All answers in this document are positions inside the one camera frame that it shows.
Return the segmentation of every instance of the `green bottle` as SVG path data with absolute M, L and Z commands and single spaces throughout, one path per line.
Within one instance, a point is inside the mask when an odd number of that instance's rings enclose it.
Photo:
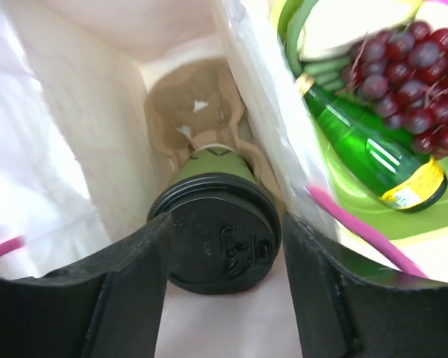
M 444 194 L 447 178 L 429 155 L 413 154 L 403 132 L 391 134 L 362 106 L 326 92 L 306 74 L 296 82 L 343 164 L 386 205 L 417 212 Z

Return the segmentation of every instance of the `cardboard cup carrier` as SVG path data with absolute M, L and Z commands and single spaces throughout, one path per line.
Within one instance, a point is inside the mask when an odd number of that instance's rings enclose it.
M 173 214 L 169 280 L 191 292 L 250 289 L 279 251 L 284 204 L 265 155 L 237 134 L 244 110 L 224 59 L 179 67 L 145 101 L 152 144 L 174 166 L 148 220 Z

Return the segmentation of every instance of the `bottle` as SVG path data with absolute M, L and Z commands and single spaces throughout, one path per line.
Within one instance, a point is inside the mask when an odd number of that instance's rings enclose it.
M 413 154 L 405 133 L 386 131 L 380 117 L 306 74 L 296 85 L 343 164 L 384 204 L 417 212 L 441 198 L 448 184 L 443 170 L 429 155 Z

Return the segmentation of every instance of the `pink handle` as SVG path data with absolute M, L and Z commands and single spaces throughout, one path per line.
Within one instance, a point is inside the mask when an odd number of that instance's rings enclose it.
M 22 237 L 15 237 L 11 240 L 5 241 L 0 244 L 0 257 L 10 253 L 11 251 L 15 251 L 24 246 Z
M 324 190 L 317 186 L 309 186 L 307 190 L 319 207 L 336 218 L 344 227 L 359 235 L 368 244 L 372 245 L 400 270 L 414 276 L 427 277 L 418 266 L 392 244 L 390 240 L 373 227 L 365 224 L 363 221 L 339 207 L 333 201 L 332 197 Z

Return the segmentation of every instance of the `bottle base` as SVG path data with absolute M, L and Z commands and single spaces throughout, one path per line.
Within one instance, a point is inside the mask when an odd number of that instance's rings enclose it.
M 424 201 L 421 204 L 418 204 L 416 207 L 411 207 L 409 209 L 405 209 L 405 210 L 401 210 L 401 211 L 403 213 L 418 213 L 422 210 L 428 209 L 434 203 L 436 203 L 438 200 L 441 199 L 443 194 L 446 192 L 447 187 L 448 187 L 448 179 L 445 175 L 438 190 L 428 200 Z

